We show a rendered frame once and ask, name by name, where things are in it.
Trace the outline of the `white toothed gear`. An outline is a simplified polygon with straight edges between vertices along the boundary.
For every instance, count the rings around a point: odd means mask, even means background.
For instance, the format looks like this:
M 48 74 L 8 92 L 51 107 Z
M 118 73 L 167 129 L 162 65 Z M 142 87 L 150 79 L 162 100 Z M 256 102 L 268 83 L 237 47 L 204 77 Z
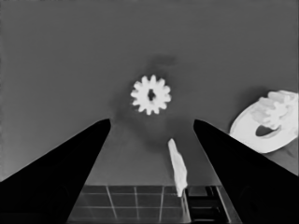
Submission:
M 276 129 L 293 118 L 293 111 L 297 107 L 298 94 L 291 91 L 270 91 L 268 100 L 271 106 L 265 110 L 264 124 Z
M 138 106 L 137 111 L 145 112 L 147 116 L 159 115 L 172 100 L 171 88 L 163 78 L 158 79 L 155 75 L 143 76 L 138 80 L 130 96 L 133 98 L 132 105 Z

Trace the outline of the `white round carrier with pins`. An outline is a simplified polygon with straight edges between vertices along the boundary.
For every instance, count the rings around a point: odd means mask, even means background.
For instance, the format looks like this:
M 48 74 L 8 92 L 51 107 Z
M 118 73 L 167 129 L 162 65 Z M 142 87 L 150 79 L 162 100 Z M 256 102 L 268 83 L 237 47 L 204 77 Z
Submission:
M 298 137 L 299 94 L 297 107 L 293 111 L 293 118 L 276 129 L 267 127 L 263 121 L 266 117 L 265 110 L 270 106 L 268 94 L 248 106 L 233 122 L 230 136 L 262 154 L 287 146 Z

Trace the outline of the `small white T-shaped piece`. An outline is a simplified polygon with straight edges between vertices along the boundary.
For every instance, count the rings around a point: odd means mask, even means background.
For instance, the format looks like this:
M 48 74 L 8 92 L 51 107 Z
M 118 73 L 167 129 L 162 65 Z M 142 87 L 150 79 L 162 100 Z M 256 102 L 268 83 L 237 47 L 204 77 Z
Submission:
M 188 171 L 183 157 L 179 153 L 176 142 L 173 138 L 168 141 L 168 149 L 174 171 L 174 181 L 177 190 L 177 196 L 181 197 L 183 195 L 183 191 L 188 187 Z

